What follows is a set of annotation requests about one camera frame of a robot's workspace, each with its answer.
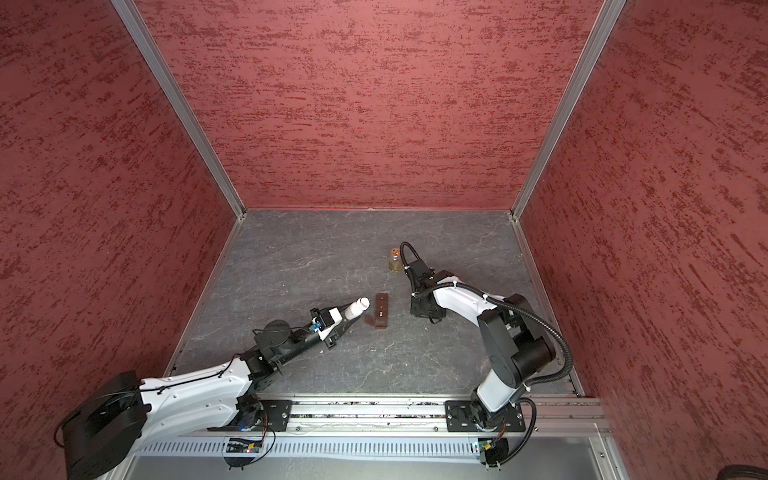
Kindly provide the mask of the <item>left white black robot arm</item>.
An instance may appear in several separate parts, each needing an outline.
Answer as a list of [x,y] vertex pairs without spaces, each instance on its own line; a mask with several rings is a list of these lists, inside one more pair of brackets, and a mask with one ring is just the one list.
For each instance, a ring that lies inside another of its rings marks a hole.
[[222,365],[177,377],[115,375],[57,428],[70,479],[96,479],[141,448],[202,429],[223,429],[244,417],[254,423],[257,392],[280,367],[318,344],[332,348],[358,320],[349,306],[314,309],[292,327],[274,320],[254,331],[254,346]]

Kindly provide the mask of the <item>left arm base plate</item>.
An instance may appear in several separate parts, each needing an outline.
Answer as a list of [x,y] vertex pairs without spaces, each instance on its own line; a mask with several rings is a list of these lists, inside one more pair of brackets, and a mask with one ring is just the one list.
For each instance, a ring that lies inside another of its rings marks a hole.
[[284,432],[292,407],[291,400],[256,400],[242,406],[230,425],[239,432]]

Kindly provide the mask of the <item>brown pill organizer strip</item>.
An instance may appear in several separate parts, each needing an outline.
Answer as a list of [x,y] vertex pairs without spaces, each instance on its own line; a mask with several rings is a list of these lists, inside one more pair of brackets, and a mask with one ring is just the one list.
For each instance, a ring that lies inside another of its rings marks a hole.
[[388,328],[389,294],[377,293],[375,296],[373,311],[364,319],[364,323],[376,330]]

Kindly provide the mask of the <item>white pill bottle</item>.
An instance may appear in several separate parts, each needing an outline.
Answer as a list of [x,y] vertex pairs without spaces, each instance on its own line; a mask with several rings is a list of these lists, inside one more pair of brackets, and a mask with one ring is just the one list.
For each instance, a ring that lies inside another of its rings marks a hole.
[[370,307],[370,300],[367,297],[360,297],[359,299],[350,303],[342,312],[343,318],[348,321],[355,320],[363,315]]

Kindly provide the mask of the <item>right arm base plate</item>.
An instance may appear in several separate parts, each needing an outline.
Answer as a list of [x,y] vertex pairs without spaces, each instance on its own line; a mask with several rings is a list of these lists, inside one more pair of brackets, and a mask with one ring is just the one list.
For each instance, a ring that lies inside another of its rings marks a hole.
[[526,429],[522,409],[507,404],[489,412],[479,401],[450,400],[444,404],[449,432],[522,433]]

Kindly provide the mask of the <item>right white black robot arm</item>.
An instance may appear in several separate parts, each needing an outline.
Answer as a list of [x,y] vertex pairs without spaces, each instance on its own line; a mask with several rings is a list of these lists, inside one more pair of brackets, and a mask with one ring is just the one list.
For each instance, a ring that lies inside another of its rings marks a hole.
[[471,395],[468,417],[482,430],[497,428],[509,403],[527,391],[527,381],[556,359],[549,332],[524,310],[520,295],[493,296],[445,271],[410,268],[406,276],[412,315],[436,323],[452,311],[478,328],[491,370]]

